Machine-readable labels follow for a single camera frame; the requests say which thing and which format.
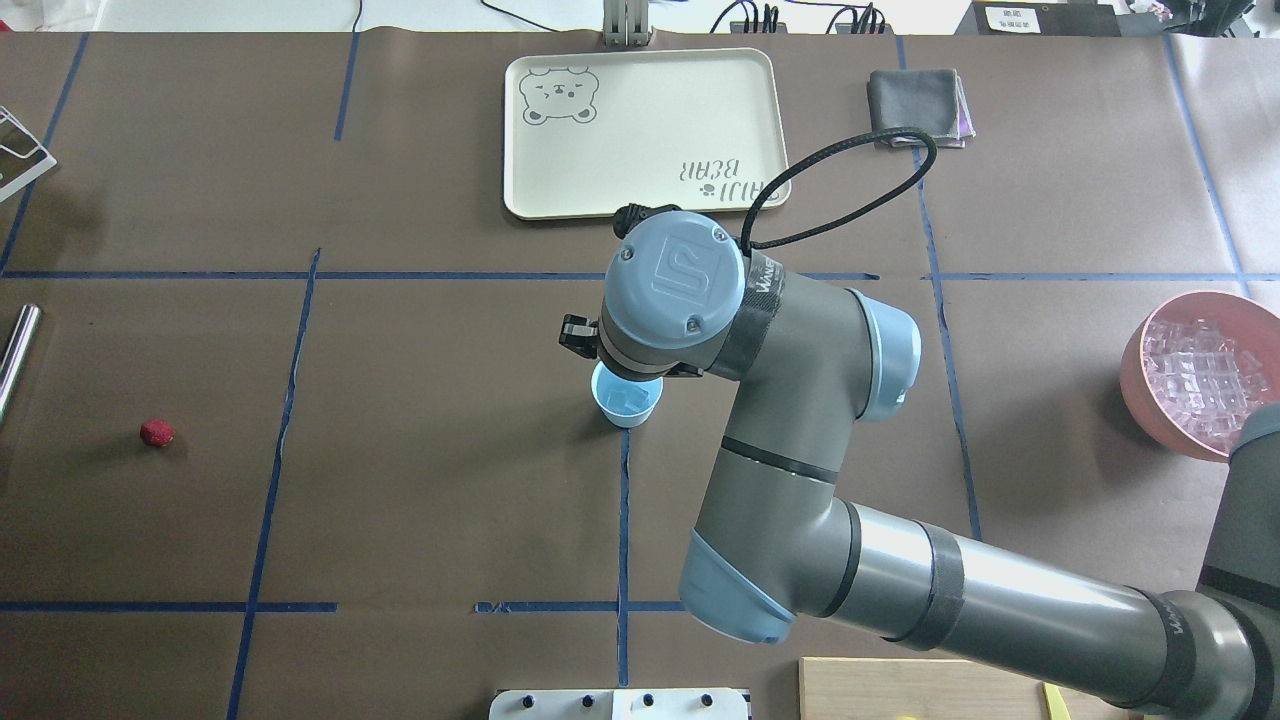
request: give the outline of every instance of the blue cup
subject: blue cup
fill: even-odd
[[[662,397],[662,378],[643,383],[620,378],[596,363],[591,373],[591,397],[604,416],[620,428],[634,428],[649,419]]]

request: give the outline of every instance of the pink bowl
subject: pink bowl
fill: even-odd
[[[1166,300],[1138,325],[1120,360],[1120,393],[1129,406],[1133,419],[1152,438],[1174,452],[1199,460],[1226,462],[1225,452],[1217,451],[1185,432],[1169,416],[1156,400],[1147,382],[1143,350],[1152,320],[1193,323],[1203,318],[1217,323],[1224,337],[1235,338],[1238,348],[1249,351],[1262,363],[1271,391],[1262,395],[1267,402],[1280,402],[1280,318],[1266,307],[1238,295],[1217,291],[1197,291]]]

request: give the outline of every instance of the yellow handle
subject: yellow handle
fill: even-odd
[[[1044,705],[1048,706],[1048,720],[1071,720],[1071,714],[1066,711],[1066,701],[1057,685],[1044,683]]]

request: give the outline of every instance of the light blue joint cap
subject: light blue joint cap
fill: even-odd
[[[850,288],[872,336],[872,392],[859,420],[887,420],[906,402],[920,372],[920,327],[910,315]]]
[[[712,550],[698,530],[680,577],[680,600],[708,628],[749,643],[780,643],[796,620]]]
[[[746,270],[733,237],[698,213],[659,213],[623,238],[604,274],[604,305],[631,340],[692,347],[723,331],[742,305]]]
[[[1258,407],[1249,415],[1249,419],[1244,421],[1244,429],[1240,430],[1240,439],[1235,443],[1235,450],[1231,451],[1231,455],[1239,452],[1247,443],[1274,433],[1280,433],[1280,402]]]

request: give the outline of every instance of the bear drawing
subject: bear drawing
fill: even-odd
[[[595,119],[591,101],[600,81],[586,68],[548,68],[529,70],[520,78],[520,94],[525,96],[525,122],[540,126],[547,118],[573,118],[579,123]]]

